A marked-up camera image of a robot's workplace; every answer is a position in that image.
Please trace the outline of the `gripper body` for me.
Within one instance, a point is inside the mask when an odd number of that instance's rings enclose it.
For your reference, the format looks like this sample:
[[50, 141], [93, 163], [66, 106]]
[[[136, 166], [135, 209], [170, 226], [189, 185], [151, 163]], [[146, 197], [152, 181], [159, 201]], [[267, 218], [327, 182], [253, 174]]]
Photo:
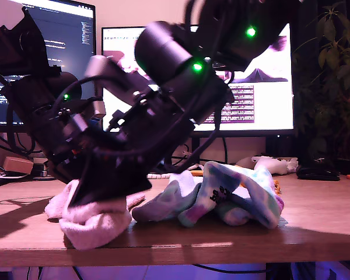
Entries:
[[51, 106], [38, 109], [26, 108], [22, 112], [22, 121], [27, 133], [39, 144], [47, 158], [46, 166], [50, 175], [57, 167], [81, 167], [85, 163], [85, 156], [77, 158], [72, 153], [73, 146], [67, 142], [64, 128], [70, 119], [71, 109], [62, 106], [53, 113]]
[[143, 93], [110, 86], [113, 96], [103, 97], [110, 114], [110, 125], [91, 131], [93, 149], [100, 153], [167, 153], [185, 142], [193, 123], [170, 98], [147, 87]]

